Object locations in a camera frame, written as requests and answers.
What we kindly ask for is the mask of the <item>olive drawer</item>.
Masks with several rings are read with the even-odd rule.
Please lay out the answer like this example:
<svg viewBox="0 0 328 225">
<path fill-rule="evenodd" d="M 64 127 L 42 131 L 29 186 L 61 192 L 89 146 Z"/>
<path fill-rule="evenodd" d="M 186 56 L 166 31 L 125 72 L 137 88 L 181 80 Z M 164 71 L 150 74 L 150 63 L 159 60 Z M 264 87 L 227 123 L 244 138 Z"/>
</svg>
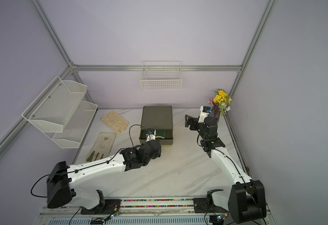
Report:
<svg viewBox="0 0 328 225">
<path fill-rule="evenodd" d="M 161 145 L 173 145 L 174 138 L 172 129 L 149 129 L 149 133 L 147 130 L 142 129 L 139 136 L 140 143 L 145 143 L 147 141 L 148 134 L 153 135 L 154 133 L 155 139 Z"/>
</svg>

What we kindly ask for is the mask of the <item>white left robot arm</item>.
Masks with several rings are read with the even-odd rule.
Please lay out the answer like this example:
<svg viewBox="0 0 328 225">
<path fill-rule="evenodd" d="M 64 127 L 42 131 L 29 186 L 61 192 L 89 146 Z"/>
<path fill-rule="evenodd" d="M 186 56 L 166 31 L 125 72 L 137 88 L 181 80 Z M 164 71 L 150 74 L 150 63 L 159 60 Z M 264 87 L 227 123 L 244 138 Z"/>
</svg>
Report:
<svg viewBox="0 0 328 225">
<path fill-rule="evenodd" d="M 56 209 L 67 204 L 81 206 L 87 210 L 105 207 L 102 191 L 86 189 L 83 184 L 112 173 L 145 167 L 151 160 L 161 156 L 161 148 L 158 141 L 150 140 L 145 144 L 121 149 L 112 157 L 89 163 L 57 163 L 46 181 L 47 207 Z"/>
</svg>

